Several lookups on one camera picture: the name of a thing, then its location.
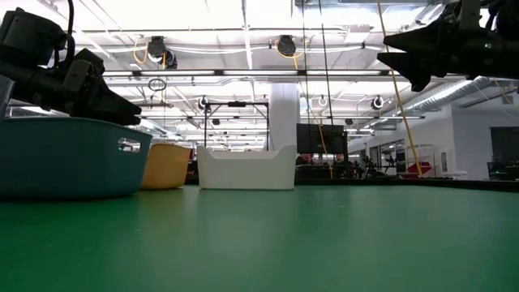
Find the desk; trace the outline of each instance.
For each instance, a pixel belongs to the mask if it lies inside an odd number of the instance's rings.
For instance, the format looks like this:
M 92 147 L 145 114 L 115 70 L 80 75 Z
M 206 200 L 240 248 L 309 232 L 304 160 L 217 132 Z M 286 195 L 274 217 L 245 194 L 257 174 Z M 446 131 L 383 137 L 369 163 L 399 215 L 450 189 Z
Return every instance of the desk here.
M 517 210 L 415 186 L 0 202 L 0 291 L 518 291 Z

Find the metal frame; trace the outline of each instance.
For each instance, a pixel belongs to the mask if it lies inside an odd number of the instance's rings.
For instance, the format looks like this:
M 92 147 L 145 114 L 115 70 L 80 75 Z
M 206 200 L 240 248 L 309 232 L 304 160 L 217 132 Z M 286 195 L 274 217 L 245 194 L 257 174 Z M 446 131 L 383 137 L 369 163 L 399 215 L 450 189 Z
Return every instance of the metal frame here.
M 246 107 L 248 105 L 252 105 L 258 112 L 267 120 L 267 151 L 269 145 L 269 136 L 270 136 L 270 109 L 268 108 L 268 102 L 245 102 L 245 101 L 230 101 L 230 102 L 207 102 L 205 107 L 214 105 L 216 108 L 211 114 L 208 116 L 208 111 L 204 108 L 204 147 L 207 147 L 208 143 L 208 118 L 211 118 L 222 106 L 228 107 Z M 261 113 L 260 109 L 257 108 L 257 105 L 264 105 L 267 108 L 267 115 L 265 116 Z

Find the white pillar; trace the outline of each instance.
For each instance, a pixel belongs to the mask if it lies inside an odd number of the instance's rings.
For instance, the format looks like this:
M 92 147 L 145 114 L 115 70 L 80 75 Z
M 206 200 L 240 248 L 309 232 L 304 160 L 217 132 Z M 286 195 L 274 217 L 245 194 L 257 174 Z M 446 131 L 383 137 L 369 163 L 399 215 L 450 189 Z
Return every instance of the white pillar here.
M 297 145 L 299 90 L 297 84 L 272 84 L 270 90 L 270 150 Z

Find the robotic arm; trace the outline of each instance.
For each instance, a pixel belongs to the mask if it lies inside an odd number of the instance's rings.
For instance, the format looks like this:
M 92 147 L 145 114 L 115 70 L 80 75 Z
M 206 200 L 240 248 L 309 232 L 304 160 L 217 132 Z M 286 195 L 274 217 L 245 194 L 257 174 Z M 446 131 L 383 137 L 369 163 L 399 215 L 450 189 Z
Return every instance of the robotic arm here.
M 490 14 L 485 28 L 479 26 L 482 6 Z M 517 32 L 519 0 L 460 0 L 425 28 L 385 37 L 385 45 L 404 53 L 380 53 L 378 59 L 406 77 L 415 92 L 429 84 L 431 75 L 519 79 Z
M 66 58 L 59 62 L 65 44 Z M 53 53 L 54 66 L 46 68 Z M 108 89 L 103 60 L 87 49 L 74 53 L 74 38 L 54 22 L 20 8 L 4 15 L 0 75 L 15 82 L 12 98 L 71 117 L 139 124 L 141 108 Z

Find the wall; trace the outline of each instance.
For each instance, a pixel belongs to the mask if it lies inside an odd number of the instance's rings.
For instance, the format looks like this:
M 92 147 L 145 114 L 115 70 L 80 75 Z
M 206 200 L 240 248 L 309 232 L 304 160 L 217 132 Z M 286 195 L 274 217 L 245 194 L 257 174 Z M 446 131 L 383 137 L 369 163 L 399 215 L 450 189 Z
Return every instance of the wall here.
M 517 106 L 501 105 L 500 99 L 468 109 L 453 105 L 457 167 L 467 171 L 469 179 L 488 179 L 487 162 L 492 159 L 491 127 L 519 127 Z
M 456 169 L 456 159 L 454 155 L 454 134 L 453 134 L 453 116 L 450 105 L 445 106 L 439 112 L 426 113 L 425 119 L 409 120 L 411 133 L 413 135 L 414 144 L 433 144 L 435 146 L 435 164 L 436 175 L 451 174 Z M 400 122 L 396 131 L 376 131 L 375 137 L 367 137 L 357 140 L 351 140 L 348 145 L 348 151 L 354 152 L 375 147 L 381 144 L 404 140 L 405 146 L 410 146 L 410 141 L 405 130 L 405 125 Z M 447 153 L 448 171 L 441 173 L 441 153 Z M 406 159 L 413 158 L 412 152 L 409 150 Z

